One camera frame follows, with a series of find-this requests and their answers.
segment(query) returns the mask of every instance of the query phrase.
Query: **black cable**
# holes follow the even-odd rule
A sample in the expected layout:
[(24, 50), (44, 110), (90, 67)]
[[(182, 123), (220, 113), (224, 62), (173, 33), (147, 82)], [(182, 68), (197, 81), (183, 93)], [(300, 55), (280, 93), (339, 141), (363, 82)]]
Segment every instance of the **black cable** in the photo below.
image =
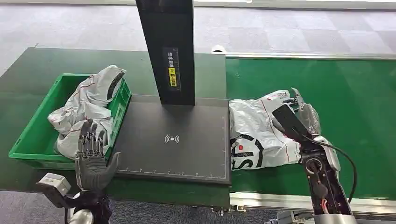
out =
[(352, 200), (352, 198), (353, 198), (353, 196), (355, 194), (356, 185), (357, 185), (357, 181), (358, 181), (358, 173), (356, 171), (356, 166), (355, 166), (355, 163), (352, 161), (351, 157), (349, 157), (348, 154), (346, 154), (344, 151), (342, 151), (341, 149), (339, 149), (339, 148), (337, 148), (335, 146), (332, 146), (332, 145), (329, 145), (329, 144), (326, 144), (326, 143), (323, 143), (323, 142), (320, 142), (320, 141), (315, 141), (313, 139), (308, 138), (305, 135), (303, 135), (303, 136), (306, 139), (308, 139), (309, 141), (314, 142), (314, 143), (316, 143), (318, 145), (323, 145), (323, 146), (326, 146), (326, 147), (333, 148), (334, 150), (336, 150), (337, 152), (341, 153), (343, 156), (345, 156), (349, 160), (349, 162), (351, 163), (352, 168), (354, 170), (354, 183), (352, 185), (351, 193), (349, 194), (349, 198), (348, 198), (348, 203), (351, 203), (351, 200)]
[(64, 224), (68, 224), (68, 218), (67, 218), (67, 208), (64, 209)]

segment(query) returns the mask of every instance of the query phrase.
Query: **gray robot glove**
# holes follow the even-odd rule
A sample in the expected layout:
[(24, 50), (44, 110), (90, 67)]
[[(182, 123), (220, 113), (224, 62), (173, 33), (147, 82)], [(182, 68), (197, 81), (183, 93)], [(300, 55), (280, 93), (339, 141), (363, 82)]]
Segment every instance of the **gray robot glove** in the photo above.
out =
[(92, 119), (86, 121), (78, 139), (78, 152), (76, 156), (77, 185), (81, 190), (103, 190), (117, 171), (120, 153), (115, 153), (106, 166), (103, 154), (104, 131), (96, 136), (97, 124), (92, 125)]

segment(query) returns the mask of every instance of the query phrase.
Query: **wireless symbol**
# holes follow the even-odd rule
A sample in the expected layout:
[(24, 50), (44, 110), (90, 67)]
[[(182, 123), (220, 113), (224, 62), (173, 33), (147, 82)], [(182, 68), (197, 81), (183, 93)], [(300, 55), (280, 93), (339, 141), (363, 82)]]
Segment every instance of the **wireless symbol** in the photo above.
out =
[(165, 142), (168, 143), (169, 141), (174, 141), (176, 144), (179, 143), (180, 138), (178, 135), (176, 135), (175, 137), (171, 137), (168, 134), (165, 136)]

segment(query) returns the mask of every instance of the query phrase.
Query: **green plastic crate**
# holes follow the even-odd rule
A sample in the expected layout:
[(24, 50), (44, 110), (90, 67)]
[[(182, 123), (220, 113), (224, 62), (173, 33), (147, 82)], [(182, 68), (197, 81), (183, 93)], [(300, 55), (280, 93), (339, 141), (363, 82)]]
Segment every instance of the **green plastic crate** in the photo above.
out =
[[(30, 166), (39, 169), (73, 170), (73, 160), (54, 152), (54, 144), (59, 132), (54, 129), (52, 124), (47, 120), (47, 117), (54, 110), (64, 106), (78, 84), (88, 77), (89, 75), (87, 74), (60, 75), (36, 110), (32, 119), (29, 121), (25, 130), (23, 130), (22, 134), (15, 142), (8, 156), (20, 159)], [(107, 105), (113, 117), (113, 131), (110, 135), (110, 148), (106, 153), (107, 158), (110, 156), (111, 150), (113, 149), (114, 141), (120, 129), (130, 98), (131, 91), (125, 79), (122, 78), (117, 94), (112, 102)]]

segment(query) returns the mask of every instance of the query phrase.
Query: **yellow label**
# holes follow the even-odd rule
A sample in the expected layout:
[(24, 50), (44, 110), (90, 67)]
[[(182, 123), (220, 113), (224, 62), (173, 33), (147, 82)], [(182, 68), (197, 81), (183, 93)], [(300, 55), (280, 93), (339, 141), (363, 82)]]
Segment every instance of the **yellow label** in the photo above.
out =
[(177, 87), (175, 68), (168, 68), (168, 70), (169, 70), (170, 86)]

